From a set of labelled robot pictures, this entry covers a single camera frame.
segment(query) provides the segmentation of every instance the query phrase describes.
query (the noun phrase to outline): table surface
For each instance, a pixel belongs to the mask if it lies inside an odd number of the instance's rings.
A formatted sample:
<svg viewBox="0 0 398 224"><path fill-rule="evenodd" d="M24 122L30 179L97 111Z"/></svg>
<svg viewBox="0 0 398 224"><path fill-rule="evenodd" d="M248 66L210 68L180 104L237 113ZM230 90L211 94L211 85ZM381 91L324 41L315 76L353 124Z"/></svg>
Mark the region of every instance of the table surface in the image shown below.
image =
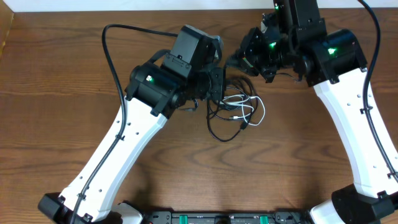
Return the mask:
<svg viewBox="0 0 398 224"><path fill-rule="evenodd" d="M0 61L1 223L50 223L37 210L39 200L72 181L111 126L119 100L101 45L106 24L176 33L190 24L222 36L223 55L229 55L259 25L263 12L17 13ZM329 32L351 29L371 60L375 32L365 10L322 9L321 14ZM383 35L373 91L397 146L398 9L376 14ZM122 86L136 65L173 42L111 29L108 47ZM207 130L204 103L194 113L176 111L143 150L115 202L177 211L311 208L352 184L345 149L314 90L287 77L271 84L261 77L251 80L267 108L260 126L221 143ZM215 121L214 127L227 137L237 124ZM398 215L383 222L396 223Z"/></svg>

